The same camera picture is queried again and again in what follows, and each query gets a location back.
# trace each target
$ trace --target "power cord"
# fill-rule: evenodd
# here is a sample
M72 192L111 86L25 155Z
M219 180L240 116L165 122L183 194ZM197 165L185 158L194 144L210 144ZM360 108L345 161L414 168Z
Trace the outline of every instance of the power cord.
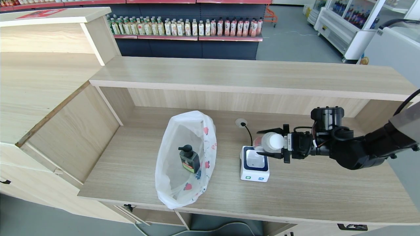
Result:
M245 128L247 129L247 131L248 131L248 133L249 133L249 137L251 138L251 145L250 145L250 146L252 146L252 134L251 134L251 132L249 131L249 129L248 129L248 127L247 127L247 124L246 124L245 122L241 122L241 126L242 126L242 127L245 127Z
M225 227L225 226L228 226L228 225L234 225L234 224L241 224L241 225L245 225L246 227L248 227L248 229L251 231L251 233L252 233L252 235L253 236L255 236L255 234L254 234L254 232L252 231L252 229L251 229L251 227L249 226L249 225L247 225L246 223L244 223L244 222L230 222L230 223L227 223L227 224L224 224L224 225L222 225L222 226L220 226L219 228L216 228L216 229L212 229L212 230L184 230L184 231L181 231L181 232L179 232L179 233L176 233L176 234L172 234L172 235L170 235L170 236L178 236L178 235L181 235L181 234L183 234L183 233L187 233L187 232L197 232L197 233L210 233L210 232L214 232L214 231L218 231L219 229L221 229L221 228L223 228L223 227ZM149 236L147 233L145 233L136 223L134 223L134 226L144 235L144 236Z
M413 94L411 94L405 101L403 101L401 103L401 105L397 108L397 110L395 111L394 115L400 113L402 111L402 109L417 95L420 94L420 89L418 89L417 91L415 91Z

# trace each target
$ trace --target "glass door refrigerator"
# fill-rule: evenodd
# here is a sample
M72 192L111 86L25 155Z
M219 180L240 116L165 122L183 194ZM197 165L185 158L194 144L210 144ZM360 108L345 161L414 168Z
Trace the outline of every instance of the glass door refrigerator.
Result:
M343 63L358 60L381 23L405 18L416 5L420 1L328 0L314 29L343 54Z

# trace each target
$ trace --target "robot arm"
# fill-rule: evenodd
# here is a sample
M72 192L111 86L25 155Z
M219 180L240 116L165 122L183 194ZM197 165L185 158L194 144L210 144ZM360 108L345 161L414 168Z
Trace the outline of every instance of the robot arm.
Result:
M410 100L408 98L383 127L360 137L354 137L350 128L341 125L343 108L315 108L311 112L311 119L314 120L312 127L296 127L290 133L289 125L284 124L283 129L257 132L275 132L284 138L280 152L258 153L283 159L285 163L290 163L290 156L294 159L304 159L309 155L329 156L350 170L380 165L388 157L396 158L396 153L403 150L411 148L419 151L420 102L399 113ZM297 132L298 128L309 128L311 132Z

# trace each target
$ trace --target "red heart print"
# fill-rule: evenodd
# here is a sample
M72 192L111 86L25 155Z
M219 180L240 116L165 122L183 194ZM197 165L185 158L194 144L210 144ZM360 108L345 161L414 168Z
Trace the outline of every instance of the red heart print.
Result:
M190 190L190 189L192 189L192 185L189 184L189 183L186 183L185 187L184 187L184 190Z

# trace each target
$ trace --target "retail shelf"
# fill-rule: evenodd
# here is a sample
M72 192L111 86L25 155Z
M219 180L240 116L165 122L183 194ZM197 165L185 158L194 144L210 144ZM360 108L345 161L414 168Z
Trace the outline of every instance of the retail shelf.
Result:
M137 35L138 39L189 40L197 41L197 36Z
M33 3L33 4L22 4L13 6L13 10L21 10L21 9L33 9L33 8L55 8L55 7L63 7L64 3L56 3L56 2L47 2L47 3Z
M263 37L200 36L200 41L244 41L261 42Z
M126 0L91 0L91 1L75 1L75 2L65 2L65 6L75 6L75 5L92 5L92 4L121 4L126 3Z
M192 3L196 0L127 0L127 3Z
M0 11L10 11L13 10L13 6L10 7L0 7Z
M197 0L197 3L271 4L271 0Z
M137 39L137 35L119 34L119 35L114 35L114 38L116 38L116 39Z
M373 4L376 4L376 0L367 0L368 2L371 2L371 3L373 3ZM399 5L400 4L398 4L397 6L395 6L395 7L391 7L391 6L389 6L389 5L386 5L386 4L384 4L383 5L383 7L384 8L386 8L386 9L388 9L388 10L391 10L391 11L395 11L395 12L399 12L399 13L402 13L402 14L405 14L405 13L407 13L408 12L408 9L411 7L411 6L408 6L407 8L402 8L402 7L399 7Z

